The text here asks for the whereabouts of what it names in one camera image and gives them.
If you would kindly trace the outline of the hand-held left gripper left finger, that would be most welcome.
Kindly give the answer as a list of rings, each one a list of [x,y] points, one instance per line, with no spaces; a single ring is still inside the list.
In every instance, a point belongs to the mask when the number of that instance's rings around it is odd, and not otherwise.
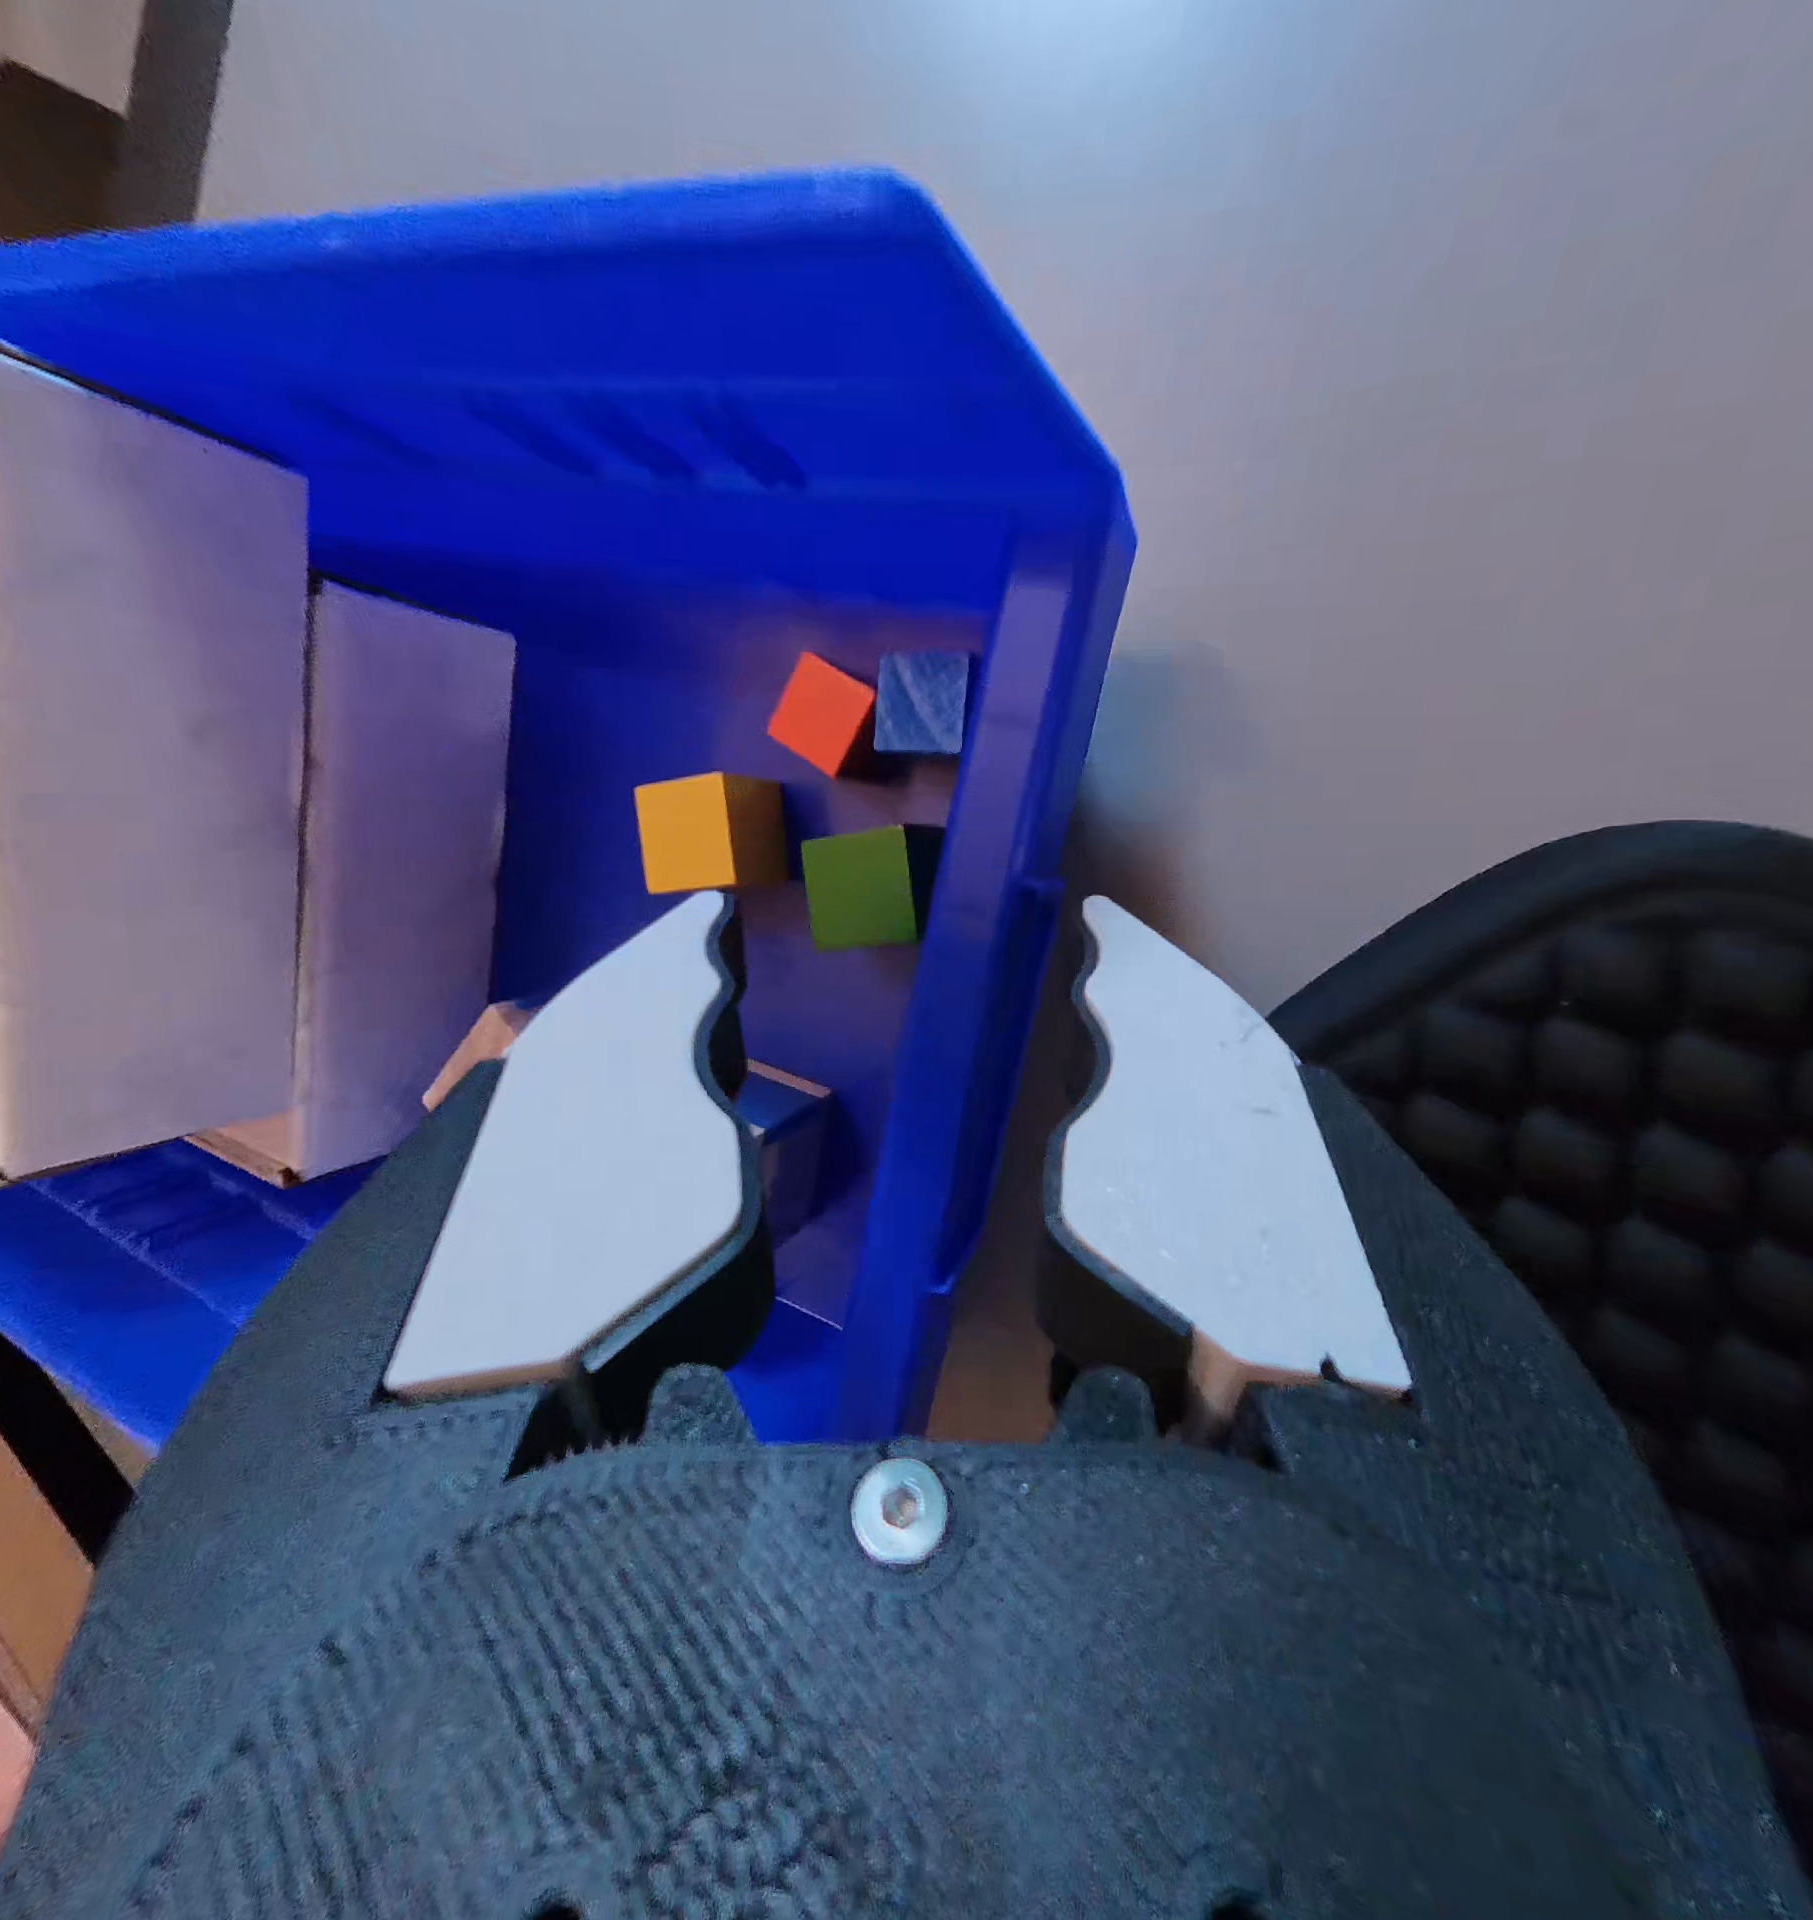
[[[587,965],[498,1073],[382,1388],[419,1403],[601,1372],[768,1250],[717,1062],[734,900],[697,889]]]

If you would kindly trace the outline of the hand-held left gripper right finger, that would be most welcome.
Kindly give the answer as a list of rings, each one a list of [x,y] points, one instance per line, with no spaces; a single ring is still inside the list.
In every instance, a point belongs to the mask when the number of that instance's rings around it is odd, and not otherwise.
[[[1041,1179],[1059,1367],[1134,1375],[1160,1426],[1222,1429],[1255,1386],[1405,1401],[1412,1369],[1294,1051],[1112,899],[1086,897],[1082,927],[1086,1089]]]

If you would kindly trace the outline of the dark wooden cube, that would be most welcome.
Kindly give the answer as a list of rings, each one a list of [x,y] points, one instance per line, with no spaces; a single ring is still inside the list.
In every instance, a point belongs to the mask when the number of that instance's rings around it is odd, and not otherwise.
[[[754,1143],[764,1220],[780,1247],[822,1205],[822,1155],[838,1097],[816,1079],[747,1060],[733,1108]]]

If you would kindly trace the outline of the yellow wooden cube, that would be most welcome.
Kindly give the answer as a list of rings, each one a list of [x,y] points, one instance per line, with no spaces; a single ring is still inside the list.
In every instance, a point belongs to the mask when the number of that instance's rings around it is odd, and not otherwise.
[[[779,782],[702,772],[633,789],[641,866],[653,897],[754,889],[792,877]]]

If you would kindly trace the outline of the green wooden cube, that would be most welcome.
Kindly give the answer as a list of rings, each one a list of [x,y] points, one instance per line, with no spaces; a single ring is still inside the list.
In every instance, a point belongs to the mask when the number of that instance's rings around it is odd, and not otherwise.
[[[893,823],[800,841],[811,945],[822,953],[919,945],[944,829]]]

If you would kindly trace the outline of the orange wooden cube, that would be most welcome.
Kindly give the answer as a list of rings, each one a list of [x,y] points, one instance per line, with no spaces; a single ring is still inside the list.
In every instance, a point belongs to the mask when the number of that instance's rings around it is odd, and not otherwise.
[[[766,721],[768,740],[826,779],[870,771],[877,688],[802,649]]]

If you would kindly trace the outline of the blue wooden cube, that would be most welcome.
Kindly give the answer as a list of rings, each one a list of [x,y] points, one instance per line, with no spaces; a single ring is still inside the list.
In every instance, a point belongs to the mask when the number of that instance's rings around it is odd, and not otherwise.
[[[965,751],[975,667],[968,652],[881,655],[872,711],[874,751],[958,759]]]

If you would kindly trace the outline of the white cardboard box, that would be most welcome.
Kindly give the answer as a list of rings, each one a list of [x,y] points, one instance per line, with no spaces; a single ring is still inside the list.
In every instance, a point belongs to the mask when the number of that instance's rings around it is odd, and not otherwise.
[[[0,1187],[375,1160],[489,999],[516,645],[288,467],[0,352]]]

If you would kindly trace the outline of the blue plastic bin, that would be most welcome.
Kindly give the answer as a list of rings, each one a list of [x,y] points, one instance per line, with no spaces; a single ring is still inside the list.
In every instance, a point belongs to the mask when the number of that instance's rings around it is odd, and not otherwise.
[[[1117,466],[911,182],[573,188],[0,247],[0,349],[299,473],[316,575],[516,641],[489,1003],[669,902],[633,789],[779,782],[792,846],[944,829],[919,945],[740,902],[747,1054],[838,1097],[738,1377],[759,1433],[919,1426],[1059,925],[1135,552]],[[958,759],[826,779],[802,649],[968,652]]]

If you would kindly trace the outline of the black quilted seat cushion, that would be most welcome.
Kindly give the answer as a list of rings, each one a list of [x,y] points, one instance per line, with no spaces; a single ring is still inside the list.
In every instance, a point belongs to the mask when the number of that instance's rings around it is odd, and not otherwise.
[[[1543,844],[1272,1023],[1623,1417],[1813,1879],[1813,839],[1657,821]]]

